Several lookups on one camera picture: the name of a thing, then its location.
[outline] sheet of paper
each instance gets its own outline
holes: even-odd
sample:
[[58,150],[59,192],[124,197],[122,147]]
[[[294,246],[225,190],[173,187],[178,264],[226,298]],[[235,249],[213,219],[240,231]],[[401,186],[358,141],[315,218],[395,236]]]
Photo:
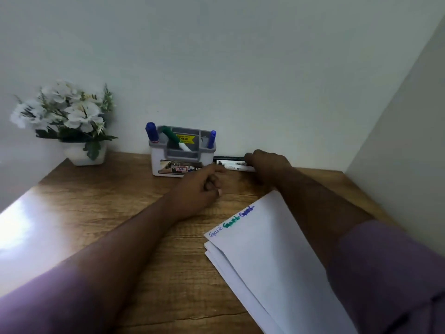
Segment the sheet of paper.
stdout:
[[356,334],[324,267],[272,191],[205,234],[286,334]]
[[258,300],[249,291],[241,278],[236,274],[224,254],[218,250],[211,242],[204,244],[206,247],[206,256],[215,266],[232,292],[236,295],[244,308],[252,316],[265,334],[283,334],[281,328],[275,323],[272,317],[261,306]]

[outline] white flower pot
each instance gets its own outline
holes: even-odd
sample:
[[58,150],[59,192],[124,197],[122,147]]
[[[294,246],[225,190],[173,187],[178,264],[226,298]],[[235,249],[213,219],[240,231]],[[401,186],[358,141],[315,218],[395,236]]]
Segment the white flower pot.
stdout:
[[87,152],[83,149],[85,148],[85,143],[67,143],[61,142],[63,152],[65,156],[77,167],[85,166],[85,165],[99,165],[102,164],[105,160],[105,154],[107,151],[107,141],[100,142],[101,149],[99,151],[99,155],[95,160],[91,160],[87,156]]

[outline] wood grain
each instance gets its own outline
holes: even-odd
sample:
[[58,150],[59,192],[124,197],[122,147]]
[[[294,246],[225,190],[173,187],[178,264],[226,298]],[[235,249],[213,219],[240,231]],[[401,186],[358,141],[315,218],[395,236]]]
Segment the wood grain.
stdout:
[[[300,169],[377,218],[393,223],[339,171]],[[109,153],[96,167],[62,162],[0,215],[0,295],[96,241],[166,193],[179,179],[154,177],[149,155]],[[203,233],[267,189],[253,174],[221,175],[224,195],[161,239],[115,332],[260,333],[204,255]]]

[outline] purple sleeve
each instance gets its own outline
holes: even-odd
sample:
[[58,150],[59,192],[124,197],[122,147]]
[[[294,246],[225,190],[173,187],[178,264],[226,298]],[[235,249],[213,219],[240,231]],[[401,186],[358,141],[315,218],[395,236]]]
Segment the purple sleeve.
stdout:
[[445,259],[397,228],[353,228],[327,276],[361,334],[445,333]]
[[0,333],[101,333],[99,298],[74,267],[57,266],[0,298]]

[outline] sticker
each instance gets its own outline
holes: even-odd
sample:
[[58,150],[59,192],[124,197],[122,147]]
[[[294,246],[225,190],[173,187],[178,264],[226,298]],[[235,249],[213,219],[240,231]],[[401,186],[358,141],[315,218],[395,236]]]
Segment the sticker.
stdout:
[[176,136],[186,144],[194,144],[193,139],[196,137],[196,136],[178,135],[178,134],[176,134]]
[[201,162],[181,162],[174,160],[161,160],[161,169],[158,173],[177,174],[182,176],[187,172],[200,170],[203,167]]

